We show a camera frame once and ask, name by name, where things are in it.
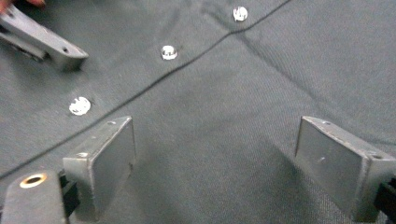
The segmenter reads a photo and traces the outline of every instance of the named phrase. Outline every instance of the white button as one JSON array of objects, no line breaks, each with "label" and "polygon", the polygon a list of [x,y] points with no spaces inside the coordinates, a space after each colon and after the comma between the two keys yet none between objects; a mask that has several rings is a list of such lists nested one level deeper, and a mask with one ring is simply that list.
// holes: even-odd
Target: white button
[{"label": "white button", "polygon": [[248,18],[248,10],[244,7],[236,7],[233,9],[233,18],[235,21],[244,21]]},{"label": "white button", "polygon": [[70,112],[77,116],[82,116],[87,114],[87,112],[91,109],[91,102],[87,100],[85,97],[78,97],[75,99],[75,102],[69,106]]},{"label": "white button", "polygon": [[174,60],[177,57],[177,50],[172,46],[163,46],[161,53],[166,61]]}]

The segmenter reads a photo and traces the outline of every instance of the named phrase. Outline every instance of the brass grommet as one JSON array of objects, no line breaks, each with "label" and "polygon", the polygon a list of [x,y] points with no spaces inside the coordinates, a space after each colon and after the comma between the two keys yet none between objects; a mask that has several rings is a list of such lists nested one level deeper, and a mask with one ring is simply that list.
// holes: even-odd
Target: brass grommet
[{"label": "brass grommet", "polygon": [[30,189],[34,188],[44,181],[46,181],[47,175],[46,174],[37,174],[37,175],[30,175],[26,177],[22,182],[20,183],[20,187],[23,189]]}]

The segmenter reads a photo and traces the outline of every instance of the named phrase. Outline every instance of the clamp jaw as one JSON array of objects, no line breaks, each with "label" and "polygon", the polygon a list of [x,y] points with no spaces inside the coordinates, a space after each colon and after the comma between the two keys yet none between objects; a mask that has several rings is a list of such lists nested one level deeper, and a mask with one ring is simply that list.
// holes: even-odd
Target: clamp jaw
[{"label": "clamp jaw", "polygon": [[79,69],[88,53],[41,26],[16,7],[0,15],[0,39],[32,59],[50,58],[61,71]]},{"label": "clamp jaw", "polygon": [[135,164],[132,118],[104,124],[63,162],[59,174],[36,171],[12,182],[0,206],[0,222],[64,224],[73,212],[80,221],[100,220]]}]

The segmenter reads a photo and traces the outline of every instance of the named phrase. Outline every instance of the textured fabric surface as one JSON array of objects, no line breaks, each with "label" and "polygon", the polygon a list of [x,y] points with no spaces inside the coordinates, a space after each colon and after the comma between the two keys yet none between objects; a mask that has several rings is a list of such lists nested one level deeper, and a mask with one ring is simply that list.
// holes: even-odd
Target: textured fabric surface
[{"label": "textured fabric surface", "polygon": [[[246,22],[232,20],[238,5]],[[137,163],[100,223],[350,223],[293,162],[300,116],[396,156],[395,9],[63,0],[28,11],[91,58],[60,74],[1,46],[0,199],[25,172],[61,169],[102,121],[132,115]],[[176,60],[162,61],[165,44]],[[73,117],[80,95],[93,107]]]}]

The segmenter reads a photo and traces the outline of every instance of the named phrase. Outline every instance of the metal clamp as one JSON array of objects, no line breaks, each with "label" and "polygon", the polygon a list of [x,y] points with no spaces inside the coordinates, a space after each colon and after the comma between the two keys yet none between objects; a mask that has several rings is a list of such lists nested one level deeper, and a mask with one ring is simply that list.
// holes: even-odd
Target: metal clamp
[{"label": "metal clamp", "polygon": [[375,196],[396,159],[323,119],[302,117],[296,162],[353,221],[375,222]]},{"label": "metal clamp", "polygon": [[49,55],[62,71],[78,69],[89,56],[84,50],[33,21],[14,6],[10,6],[6,14],[0,15],[0,26],[0,38],[37,61],[42,61]]},{"label": "metal clamp", "polygon": [[15,180],[1,223],[68,223],[73,212],[80,220],[96,221],[131,173],[134,158],[131,117],[113,119],[64,158],[64,172],[40,171]]}]

